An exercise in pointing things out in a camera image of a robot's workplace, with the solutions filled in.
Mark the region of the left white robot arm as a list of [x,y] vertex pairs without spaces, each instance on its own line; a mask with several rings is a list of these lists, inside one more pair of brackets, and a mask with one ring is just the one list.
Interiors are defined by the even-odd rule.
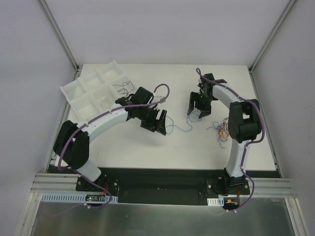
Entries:
[[104,186],[101,170],[89,159],[90,143],[110,128],[137,118],[140,126],[151,132],[166,135],[165,118],[167,111],[159,110],[158,104],[166,101],[167,96],[156,97],[144,87],[139,87],[128,97],[118,98],[106,112],[90,120],[73,123],[65,121],[53,145],[59,157],[58,168],[64,161],[66,167],[77,171],[87,179],[87,186],[99,191]]

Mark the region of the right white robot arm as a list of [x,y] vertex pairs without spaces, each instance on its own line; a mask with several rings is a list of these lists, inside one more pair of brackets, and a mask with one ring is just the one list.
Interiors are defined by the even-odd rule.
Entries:
[[230,157],[225,171],[228,178],[221,183],[222,190],[233,194],[239,188],[237,177],[246,173],[246,159],[249,145],[259,143],[264,139],[265,128],[260,113],[259,102],[256,99],[245,99],[231,89],[227,81],[216,80],[212,73],[201,74],[199,92],[191,92],[189,97],[189,116],[197,109],[199,118],[209,116],[212,112],[212,101],[220,101],[229,109],[228,133],[232,139]]

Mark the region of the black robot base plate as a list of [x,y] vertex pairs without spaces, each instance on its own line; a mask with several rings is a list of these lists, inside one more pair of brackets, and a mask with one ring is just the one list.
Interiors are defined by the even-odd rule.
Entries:
[[100,192],[107,189],[119,203],[205,206],[218,196],[239,199],[250,194],[249,183],[230,186],[222,170],[174,170],[101,168],[96,186],[82,177],[76,191]]

